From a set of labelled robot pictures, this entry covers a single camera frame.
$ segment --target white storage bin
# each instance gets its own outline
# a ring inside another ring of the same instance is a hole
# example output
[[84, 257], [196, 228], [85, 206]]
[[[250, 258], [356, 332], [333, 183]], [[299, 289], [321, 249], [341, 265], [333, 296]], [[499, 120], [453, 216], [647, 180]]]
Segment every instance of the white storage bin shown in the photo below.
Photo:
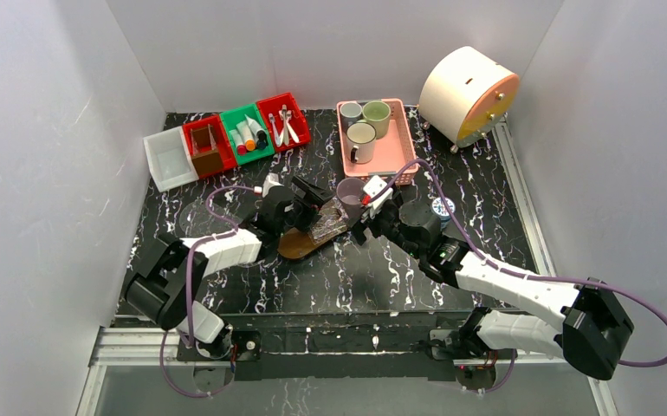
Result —
[[146, 136], [144, 141], [150, 174], [161, 192], [198, 180], [181, 127]]

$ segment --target black table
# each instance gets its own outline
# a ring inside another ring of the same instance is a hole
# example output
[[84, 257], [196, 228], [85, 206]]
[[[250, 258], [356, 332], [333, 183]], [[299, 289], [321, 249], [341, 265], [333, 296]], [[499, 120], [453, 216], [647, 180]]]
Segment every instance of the black table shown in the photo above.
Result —
[[[490, 255], [515, 266], [534, 270], [534, 261], [500, 155], [491, 135], [458, 154], [435, 129], [424, 131], [414, 107], [408, 121], [419, 158], [426, 159], [443, 181], [447, 197], [457, 206], [467, 232]], [[303, 112], [312, 142], [261, 159], [193, 184], [159, 192], [150, 181], [132, 254], [132, 268], [161, 232], [179, 237], [201, 237], [225, 231], [210, 220], [204, 200], [221, 185], [261, 185], [268, 172], [290, 185], [293, 175], [321, 187], [335, 189], [344, 178], [340, 138], [334, 110]], [[210, 114], [168, 114], [165, 129]], [[404, 187], [405, 200], [430, 203], [435, 191], [420, 170], [414, 185]], [[214, 201], [236, 218], [253, 208], [256, 197], [230, 192]], [[222, 270], [204, 280], [198, 298], [218, 314], [335, 313], [408, 310], [468, 310], [475, 306], [503, 307], [488, 296], [434, 283], [418, 270], [417, 262], [386, 239], [358, 246], [348, 233], [338, 236], [310, 257], [289, 261], [276, 256], [246, 267]], [[120, 300], [118, 315], [137, 315]]]

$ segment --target small blue can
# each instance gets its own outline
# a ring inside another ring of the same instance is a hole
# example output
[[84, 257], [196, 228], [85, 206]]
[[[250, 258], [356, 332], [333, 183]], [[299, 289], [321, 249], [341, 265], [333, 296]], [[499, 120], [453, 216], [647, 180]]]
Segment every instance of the small blue can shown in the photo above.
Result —
[[[451, 212], [456, 210], [456, 206], [450, 199], [446, 199], [446, 204], [448, 204]], [[450, 217], [446, 211], [443, 200], [441, 198], [433, 199], [433, 202], [431, 203], [431, 209], [436, 215], [438, 215], [439, 218], [441, 218], [441, 230], [446, 228], [446, 225], [448, 225], [448, 222], [450, 221]]]

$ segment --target mug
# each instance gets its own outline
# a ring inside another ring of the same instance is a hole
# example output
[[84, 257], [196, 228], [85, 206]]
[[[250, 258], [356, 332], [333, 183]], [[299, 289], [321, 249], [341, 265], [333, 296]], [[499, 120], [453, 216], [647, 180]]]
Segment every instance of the mug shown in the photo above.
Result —
[[383, 101], [369, 101], [362, 107], [362, 117], [377, 131], [377, 139], [382, 139], [387, 135], [387, 130], [390, 129], [391, 112], [390, 106]]
[[341, 125], [344, 127], [344, 132], [348, 128], [361, 120], [361, 106], [358, 102], [347, 102], [341, 105], [339, 108], [339, 114], [341, 116]]
[[368, 163], [374, 158], [375, 136], [377, 131], [365, 122], [352, 124], [346, 130], [346, 148], [352, 163]]

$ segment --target pink basket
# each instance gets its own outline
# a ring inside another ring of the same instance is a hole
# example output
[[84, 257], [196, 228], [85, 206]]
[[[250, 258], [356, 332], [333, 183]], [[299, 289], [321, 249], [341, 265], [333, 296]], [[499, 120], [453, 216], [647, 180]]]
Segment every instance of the pink basket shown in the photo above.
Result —
[[[394, 176], [407, 162], [415, 159], [415, 148], [412, 146], [412, 136], [410, 136], [410, 127], [407, 124], [405, 106], [397, 98], [387, 98], [382, 101], [390, 106], [390, 128], [387, 130], [385, 137], [377, 139], [374, 145], [374, 158], [369, 163], [352, 163], [342, 156], [344, 174], [347, 178], [359, 178], [367, 181], [370, 177], [379, 175], [382, 179], [387, 180]], [[348, 152], [345, 148], [346, 134], [340, 122], [339, 111], [341, 106], [348, 102], [351, 101], [342, 101], [336, 104], [342, 155], [346, 155]], [[410, 185], [417, 171], [418, 165], [407, 168], [395, 183], [397, 185]]]

